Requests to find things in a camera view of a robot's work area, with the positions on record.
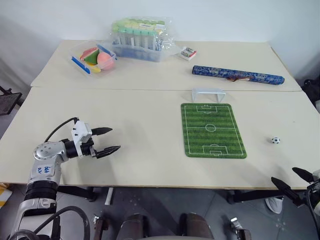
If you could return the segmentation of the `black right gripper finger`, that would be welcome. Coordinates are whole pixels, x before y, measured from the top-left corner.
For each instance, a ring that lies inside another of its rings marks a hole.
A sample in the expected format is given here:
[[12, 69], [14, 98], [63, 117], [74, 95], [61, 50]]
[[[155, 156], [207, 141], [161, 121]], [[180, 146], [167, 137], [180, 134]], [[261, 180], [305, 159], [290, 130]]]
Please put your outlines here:
[[308, 183], [314, 182], [314, 176], [309, 171], [299, 168], [299, 167], [293, 167], [292, 170], [303, 180], [305, 180]]
[[297, 207], [300, 207], [305, 204], [304, 199], [301, 198], [298, 193], [293, 191], [291, 187], [282, 180], [275, 177], [271, 177], [271, 182], [277, 187], [279, 191], [286, 195]]

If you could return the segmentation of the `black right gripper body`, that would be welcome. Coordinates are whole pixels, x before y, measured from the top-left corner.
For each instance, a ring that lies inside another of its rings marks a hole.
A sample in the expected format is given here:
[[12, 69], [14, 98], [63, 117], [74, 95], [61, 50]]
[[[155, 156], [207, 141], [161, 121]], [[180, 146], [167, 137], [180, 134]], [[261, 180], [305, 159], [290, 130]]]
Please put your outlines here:
[[320, 201], [320, 182], [314, 182], [309, 185], [306, 189], [305, 198], [309, 199], [311, 202]]

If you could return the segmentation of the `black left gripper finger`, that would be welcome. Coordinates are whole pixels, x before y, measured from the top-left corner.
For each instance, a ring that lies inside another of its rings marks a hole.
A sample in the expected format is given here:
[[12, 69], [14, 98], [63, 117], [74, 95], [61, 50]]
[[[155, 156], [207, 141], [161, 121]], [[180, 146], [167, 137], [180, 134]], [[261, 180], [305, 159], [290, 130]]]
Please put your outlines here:
[[99, 136], [99, 135], [104, 135], [113, 129], [110, 127], [97, 127], [97, 128], [92, 128], [91, 129], [91, 135], [92, 136]]
[[106, 147], [101, 151], [95, 151], [95, 157], [97, 159], [100, 159], [100, 158], [109, 156], [109, 155], [113, 154], [114, 152], [116, 152], [117, 150], [119, 150], [120, 148], [121, 148], [120, 145]]

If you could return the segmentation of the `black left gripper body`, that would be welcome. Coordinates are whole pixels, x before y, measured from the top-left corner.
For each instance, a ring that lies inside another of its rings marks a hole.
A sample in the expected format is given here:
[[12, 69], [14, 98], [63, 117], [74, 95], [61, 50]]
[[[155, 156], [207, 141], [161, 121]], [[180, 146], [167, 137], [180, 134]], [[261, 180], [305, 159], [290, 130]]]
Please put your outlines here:
[[81, 144], [81, 152], [83, 156], [96, 157], [97, 151], [94, 149], [94, 141], [89, 139], [87, 142]]

